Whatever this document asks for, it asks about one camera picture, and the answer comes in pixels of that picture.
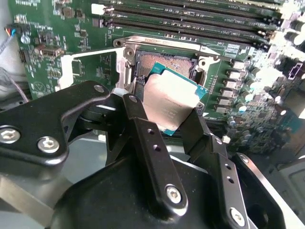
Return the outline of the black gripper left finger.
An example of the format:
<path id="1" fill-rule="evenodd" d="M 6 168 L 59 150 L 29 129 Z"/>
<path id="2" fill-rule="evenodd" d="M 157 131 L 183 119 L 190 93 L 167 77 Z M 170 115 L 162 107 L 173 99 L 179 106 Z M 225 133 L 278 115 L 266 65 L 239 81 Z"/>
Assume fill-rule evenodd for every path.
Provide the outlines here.
<path id="1" fill-rule="evenodd" d="M 29 170 L 56 172 L 66 161 L 69 143 L 98 129 L 114 142 L 114 161 L 75 189 L 98 191 L 108 177 L 139 181 L 152 212 L 182 216 L 188 198 L 161 133 L 150 122 L 140 99 L 111 95 L 102 85 L 85 81 L 0 114 L 2 132 L 16 130 L 17 140 L 2 140 L 0 156 Z"/>

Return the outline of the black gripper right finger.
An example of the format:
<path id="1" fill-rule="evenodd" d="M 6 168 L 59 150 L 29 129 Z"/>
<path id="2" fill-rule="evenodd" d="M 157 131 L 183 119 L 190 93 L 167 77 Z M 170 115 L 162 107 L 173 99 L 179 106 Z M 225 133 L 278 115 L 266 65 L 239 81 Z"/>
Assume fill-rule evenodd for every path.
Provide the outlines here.
<path id="1" fill-rule="evenodd" d="M 221 229 L 286 228 L 279 201 L 250 170 L 250 160 L 239 154 L 229 157 L 225 143 L 197 111 L 191 111 L 180 132 L 191 164 L 212 178 L 212 222 Z"/>

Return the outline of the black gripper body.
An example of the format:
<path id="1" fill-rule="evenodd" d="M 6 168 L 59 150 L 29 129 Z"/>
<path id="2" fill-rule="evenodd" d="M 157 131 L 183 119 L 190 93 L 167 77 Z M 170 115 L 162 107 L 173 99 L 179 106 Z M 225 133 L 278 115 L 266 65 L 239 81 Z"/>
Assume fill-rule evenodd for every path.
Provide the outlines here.
<path id="1" fill-rule="evenodd" d="M 69 188 L 55 208 L 53 229 L 221 229 L 211 177 L 173 161 L 189 206 L 184 216 L 164 220 L 150 211 L 139 164 L 128 156 Z"/>

